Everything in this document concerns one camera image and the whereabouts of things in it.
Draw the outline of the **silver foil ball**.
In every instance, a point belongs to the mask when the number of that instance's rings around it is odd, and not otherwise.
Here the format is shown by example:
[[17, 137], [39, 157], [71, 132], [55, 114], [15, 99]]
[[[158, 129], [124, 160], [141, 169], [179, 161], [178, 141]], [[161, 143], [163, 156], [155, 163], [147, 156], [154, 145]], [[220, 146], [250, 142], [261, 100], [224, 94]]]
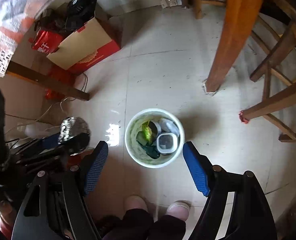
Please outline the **silver foil ball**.
[[58, 143], [64, 143], [78, 136], [85, 141], [85, 144], [89, 144], [91, 131], [87, 122], [79, 116], [65, 118], [60, 125]]

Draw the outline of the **white trash bin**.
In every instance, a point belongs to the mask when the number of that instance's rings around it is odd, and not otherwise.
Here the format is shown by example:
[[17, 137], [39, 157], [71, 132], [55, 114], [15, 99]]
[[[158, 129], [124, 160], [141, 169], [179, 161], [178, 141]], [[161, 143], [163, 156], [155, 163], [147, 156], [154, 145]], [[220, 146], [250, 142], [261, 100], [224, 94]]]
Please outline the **white trash bin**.
[[[160, 133], [174, 133], [178, 138], [175, 152], [162, 155], [157, 151], [156, 139]], [[129, 156], [147, 168], [166, 167], [179, 157], [185, 142], [180, 120], [164, 109], [148, 108], [130, 119], [125, 131], [125, 147]]]

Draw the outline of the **pink right slipper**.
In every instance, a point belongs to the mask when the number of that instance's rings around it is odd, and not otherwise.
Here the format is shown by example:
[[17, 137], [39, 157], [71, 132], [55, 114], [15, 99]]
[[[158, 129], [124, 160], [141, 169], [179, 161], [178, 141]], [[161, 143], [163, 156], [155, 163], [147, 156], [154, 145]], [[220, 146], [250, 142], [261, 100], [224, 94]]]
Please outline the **pink right slipper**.
[[174, 202], [166, 210], [166, 215], [178, 218], [184, 222], [189, 218], [190, 207], [185, 202]]

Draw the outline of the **pink slipper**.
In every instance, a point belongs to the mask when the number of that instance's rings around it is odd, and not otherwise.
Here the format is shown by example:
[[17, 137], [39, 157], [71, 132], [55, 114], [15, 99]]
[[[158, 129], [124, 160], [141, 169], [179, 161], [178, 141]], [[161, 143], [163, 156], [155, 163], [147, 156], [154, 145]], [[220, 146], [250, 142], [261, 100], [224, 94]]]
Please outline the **pink slipper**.
[[148, 211], [147, 204], [143, 198], [137, 195], [129, 196], [124, 201], [124, 210], [140, 209]]
[[190, 207], [185, 202], [174, 202], [166, 210], [166, 215], [178, 218], [184, 222], [189, 218]]

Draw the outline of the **pink left slipper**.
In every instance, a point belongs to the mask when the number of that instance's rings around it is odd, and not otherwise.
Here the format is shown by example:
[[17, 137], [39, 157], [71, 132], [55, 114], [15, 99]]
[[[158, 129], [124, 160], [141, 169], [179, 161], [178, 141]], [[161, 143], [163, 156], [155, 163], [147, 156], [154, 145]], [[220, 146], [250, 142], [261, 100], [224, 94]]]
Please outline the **pink left slipper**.
[[148, 211], [147, 204], [143, 198], [137, 195], [129, 196], [124, 201], [124, 210], [140, 209]]

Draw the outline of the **red cardboard box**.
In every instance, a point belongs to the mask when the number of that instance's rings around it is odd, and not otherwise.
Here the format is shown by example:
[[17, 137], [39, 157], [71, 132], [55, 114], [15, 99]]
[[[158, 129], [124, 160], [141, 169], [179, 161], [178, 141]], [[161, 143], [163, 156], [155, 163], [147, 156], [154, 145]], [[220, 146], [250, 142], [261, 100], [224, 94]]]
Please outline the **red cardboard box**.
[[92, 18], [64, 39], [47, 58], [71, 74], [80, 75], [119, 50], [111, 26]]

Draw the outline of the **wooden chair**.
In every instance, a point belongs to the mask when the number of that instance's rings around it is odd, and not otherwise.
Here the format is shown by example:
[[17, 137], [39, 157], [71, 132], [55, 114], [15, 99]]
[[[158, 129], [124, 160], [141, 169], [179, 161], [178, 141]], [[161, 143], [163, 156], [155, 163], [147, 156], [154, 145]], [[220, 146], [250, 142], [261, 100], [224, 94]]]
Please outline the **wooden chair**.
[[239, 113], [241, 122], [247, 124], [251, 119], [263, 117], [282, 132], [279, 136], [280, 142], [296, 142], [296, 133], [279, 118], [274, 112], [283, 110], [296, 104], [296, 80], [291, 81], [277, 67], [296, 47], [296, 8], [287, 0], [272, 0], [279, 9], [289, 18], [285, 32], [279, 38], [272, 50], [256, 35], [251, 36], [267, 53], [267, 57], [251, 74], [252, 81], [258, 81], [264, 76], [264, 89], [262, 101]]

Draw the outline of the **wooden table leg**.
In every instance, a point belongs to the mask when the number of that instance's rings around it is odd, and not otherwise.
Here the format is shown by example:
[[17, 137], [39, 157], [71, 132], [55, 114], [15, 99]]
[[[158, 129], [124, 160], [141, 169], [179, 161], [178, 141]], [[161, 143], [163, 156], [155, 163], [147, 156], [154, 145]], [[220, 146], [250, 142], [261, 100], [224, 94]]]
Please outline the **wooden table leg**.
[[263, 0], [226, 0], [223, 31], [205, 82], [207, 92], [216, 92], [251, 34]]

